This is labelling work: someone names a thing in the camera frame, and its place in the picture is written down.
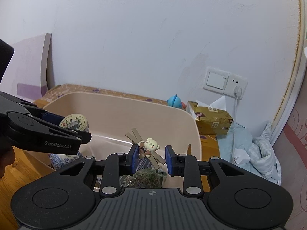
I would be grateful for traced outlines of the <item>person's left hand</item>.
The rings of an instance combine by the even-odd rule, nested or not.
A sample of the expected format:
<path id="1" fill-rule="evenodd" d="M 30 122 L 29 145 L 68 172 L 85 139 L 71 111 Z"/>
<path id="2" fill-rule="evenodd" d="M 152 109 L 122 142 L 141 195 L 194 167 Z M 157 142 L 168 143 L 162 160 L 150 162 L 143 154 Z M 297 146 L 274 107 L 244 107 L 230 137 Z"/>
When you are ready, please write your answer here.
<path id="1" fill-rule="evenodd" d="M 12 165 L 15 161 L 15 151 L 11 145 L 4 147 L 1 150 L 0 156 L 0 178 L 5 174 L 5 169 L 7 166 Z"/>

